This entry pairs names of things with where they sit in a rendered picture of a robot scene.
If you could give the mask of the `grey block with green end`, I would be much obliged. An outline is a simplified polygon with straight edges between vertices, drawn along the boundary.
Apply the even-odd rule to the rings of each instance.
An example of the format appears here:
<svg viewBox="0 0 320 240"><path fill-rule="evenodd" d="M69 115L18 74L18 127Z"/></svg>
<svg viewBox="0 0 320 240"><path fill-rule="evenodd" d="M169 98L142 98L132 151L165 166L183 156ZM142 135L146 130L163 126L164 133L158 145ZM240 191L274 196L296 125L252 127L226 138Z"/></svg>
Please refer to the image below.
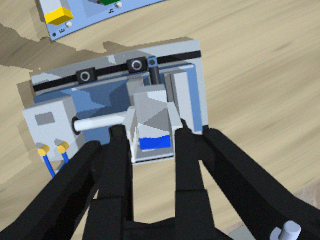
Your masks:
<svg viewBox="0 0 320 240"><path fill-rule="evenodd" d="M114 3L114 2L117 2L120 0L99 0L99 1L101 1L106 6L106 5L109 5L111 3Z"/></svg>

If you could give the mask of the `grey block with yellow end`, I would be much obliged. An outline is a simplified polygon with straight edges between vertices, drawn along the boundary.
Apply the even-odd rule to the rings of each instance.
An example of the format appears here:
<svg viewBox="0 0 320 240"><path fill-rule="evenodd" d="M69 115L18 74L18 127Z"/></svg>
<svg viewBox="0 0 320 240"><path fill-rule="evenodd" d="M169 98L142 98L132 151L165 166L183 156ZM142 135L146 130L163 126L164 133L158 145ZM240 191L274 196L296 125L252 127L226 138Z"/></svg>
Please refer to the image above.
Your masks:
<svg viewBox="0 0 320 240"><path fill-rule="evenodd" d="M67 0L40 0L46 23L59 25L73 19Z"/></svg>

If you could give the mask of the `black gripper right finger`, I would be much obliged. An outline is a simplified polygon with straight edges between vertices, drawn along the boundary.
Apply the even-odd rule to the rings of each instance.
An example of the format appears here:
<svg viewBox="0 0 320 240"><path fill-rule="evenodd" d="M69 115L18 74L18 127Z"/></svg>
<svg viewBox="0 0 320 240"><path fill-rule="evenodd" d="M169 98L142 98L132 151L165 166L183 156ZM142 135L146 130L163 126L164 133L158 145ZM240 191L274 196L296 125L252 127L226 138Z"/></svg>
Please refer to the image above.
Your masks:
<svg viewBox="0 0 320 240"><path fill-rule="evenodd" d="M175 240L218 240L199 160L256 240L320 240L318 208L295 197L218 129L194 134L174 102L167 102L167 111L175 159Z"/></svg>

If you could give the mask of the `grey block with blue end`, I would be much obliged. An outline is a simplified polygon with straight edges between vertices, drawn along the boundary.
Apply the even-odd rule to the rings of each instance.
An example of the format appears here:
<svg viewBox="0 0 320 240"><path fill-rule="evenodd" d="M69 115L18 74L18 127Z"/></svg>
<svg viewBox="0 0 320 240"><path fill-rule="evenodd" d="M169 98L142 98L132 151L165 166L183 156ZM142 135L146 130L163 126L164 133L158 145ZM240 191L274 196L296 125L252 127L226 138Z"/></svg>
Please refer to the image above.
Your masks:
<svg viewBox="0 0 320 240"><path fill-rule="evenodd" d="M171 147L164 84L136 87L133 98L141 150Z"/></svg>

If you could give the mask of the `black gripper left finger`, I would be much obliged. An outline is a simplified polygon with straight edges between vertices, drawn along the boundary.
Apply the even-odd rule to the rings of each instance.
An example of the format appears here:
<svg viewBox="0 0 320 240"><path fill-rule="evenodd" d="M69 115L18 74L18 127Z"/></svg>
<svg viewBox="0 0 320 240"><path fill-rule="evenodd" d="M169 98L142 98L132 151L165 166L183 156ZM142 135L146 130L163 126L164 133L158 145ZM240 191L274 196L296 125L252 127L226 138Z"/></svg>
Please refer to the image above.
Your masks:
<svg viewBox="0 0 320 240"><path fill-rule="evenodd" d="M129 106L123 123L108 130L110 142L85 143L0 232L0 240L70 240L88 207L82 240L123 240L124 221L134 221L135 107Z"/></svg>

